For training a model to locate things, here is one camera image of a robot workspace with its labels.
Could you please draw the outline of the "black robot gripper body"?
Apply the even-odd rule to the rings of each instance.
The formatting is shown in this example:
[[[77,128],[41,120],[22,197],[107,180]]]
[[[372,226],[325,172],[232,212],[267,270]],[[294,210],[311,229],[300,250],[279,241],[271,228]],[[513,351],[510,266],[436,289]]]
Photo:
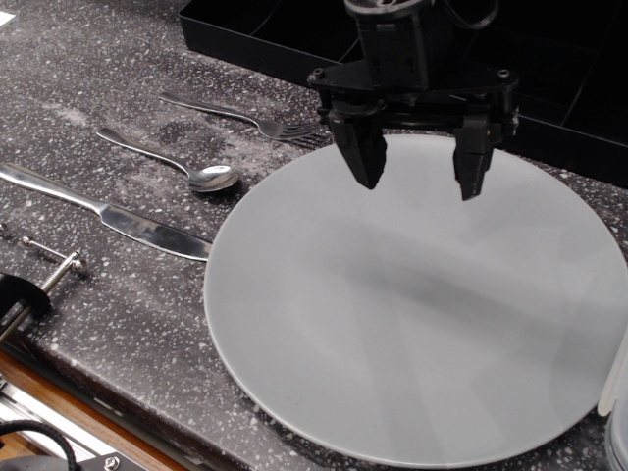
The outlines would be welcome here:
[[[347,1],[362,57],[308,78],[334,137],[370,129],[452,132],[474,116],[489,136],[513,136],[518,75],[466,56],[466,41],[496,17],[497,1]]]

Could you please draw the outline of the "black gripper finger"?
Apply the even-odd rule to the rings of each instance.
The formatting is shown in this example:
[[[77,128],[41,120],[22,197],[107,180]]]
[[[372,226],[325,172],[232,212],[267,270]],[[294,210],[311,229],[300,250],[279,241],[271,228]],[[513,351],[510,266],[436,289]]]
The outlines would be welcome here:
[[[328,114],[328,125],[356,181],[368,189],[375,188],[386,165],[387,143],[382,128],[370,118],[351,118],[336,110]]]
[[[492,163],[494,147],[501,139],[501,127],[488,114],[465,116],[453,131],[455,150],[453,166],[455,179],[463,200],[479,196],[485,173]]]

